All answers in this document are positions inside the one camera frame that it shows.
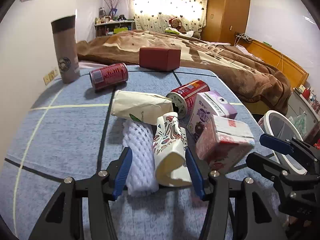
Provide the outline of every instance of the patterned blanket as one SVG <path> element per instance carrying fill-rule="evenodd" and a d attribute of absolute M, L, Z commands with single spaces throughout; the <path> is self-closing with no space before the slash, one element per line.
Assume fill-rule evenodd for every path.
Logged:
<path fill-rule="evenodd" d="M 240 100 L 263 101 L 268 107 L 287 113 L 290 82 L 276 67 L 260 62 L 231 46 L 214 46 L 175 34 L 125 31 L 77 44 L 79 60 L 103 64 L 139 64 L 142 47 L 181 49 L 180 66 L 208 69 L 216 73 Z"/>

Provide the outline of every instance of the red box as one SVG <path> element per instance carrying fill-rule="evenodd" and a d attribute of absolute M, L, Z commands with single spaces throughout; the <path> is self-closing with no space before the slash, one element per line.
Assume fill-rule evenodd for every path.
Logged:
<path fill-rule="evenodd" d="M 180 67 L 180 49 L 140 48 L 140 67 L 170 71 Z"/>

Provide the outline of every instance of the blue tablecloth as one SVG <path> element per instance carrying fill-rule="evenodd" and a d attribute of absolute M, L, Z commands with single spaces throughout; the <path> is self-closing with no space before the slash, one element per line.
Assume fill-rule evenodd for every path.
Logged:
<path fill-rule="evenodd" d="M 261 146 L 262 130 L 247 108 L 234 93 L 211 71 L 180 67 L 173 72 L 155 72 L 139 66 L 128 66 L 129 80 L 116 89 L 166 95 L 182 84 L 200 79 L 211 90 L 217 90 L 238 111 L 237 120 L 247 123 L 255 136 L 256 151 L 270 157 L 272 151 Z M 56 79 L 34 103 L 21 124 L 0 175 L 0 214 L 10 230 L 20 240 L 28 239 L 37 219 L 63 178 L 91 177 L 101 167 L 117 159 L 122 149 L 124 119 L 110 116 L 106 119 L 113 88 L 94 93 L 89 70 L 81 70 L 81 77 L 68 85 Z M 102 131 L 107 133 L 105 147 L 99 148 Z M 188 119 L 183 119 L 185 126 Z M 188 133 L 188 143 L 195 143 Z M 242 168 L 243 158 L 237 166 Z M 273 208 L 279 200 L 270 181 L 249 168 L 227 175 L 243 180 L 250 176 L 257 181 Z M 91 239 L 88 203 L 83 200 L 85 239 Z M 118 238 L 125 239 L 198 239 L 204 221 L 207 203 L 196 196 L 192 187 L 162 188 L 147 196 L 134 198 L 126 191 L 116 202 L 110 202 Z M 285 215 L 276 213 L 283 221 Z M 230 221 L 226 239 L 232 238 Z"/>

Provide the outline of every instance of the wooden headboard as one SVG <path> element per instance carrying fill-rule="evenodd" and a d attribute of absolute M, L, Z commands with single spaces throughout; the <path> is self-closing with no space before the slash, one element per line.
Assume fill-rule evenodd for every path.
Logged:
<path fill-rule="evenodd" d="M 252 43 L 240 40 L 238 44 L 244 46 L 248 52 L 261 58 L 264 62 L 273 66 L 278 65 L 277 68 L 290 80 L 292 88 L 298 88 L 306 82 L 309 73 L 292 59 L 281 55 L 281 52 L 256 40 L 253 40 Z"/>

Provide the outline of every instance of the trash bin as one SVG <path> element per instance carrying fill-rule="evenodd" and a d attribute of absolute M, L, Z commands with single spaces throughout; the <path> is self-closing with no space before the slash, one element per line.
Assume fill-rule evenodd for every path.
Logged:
<path fill-rule="evenodd" d="M 296 137 L 297 139 L 303 141 L 301 135 L 293 126 L 293 124 L 284 115 L 277 111 L 270 110 L 266 112 L 263 116 L 263 121 L 259 123 L 260 127 L 265 133 L 273 135 L 281 140 L 291 140 L 292 137 Z M 294 172 L 300 175 L 307 173 L 307 170 L 290 155 L 283 155 L 275 151 L 273 152 L 278 163 L 287 167 L 291 174 L 294 174 Z"/>

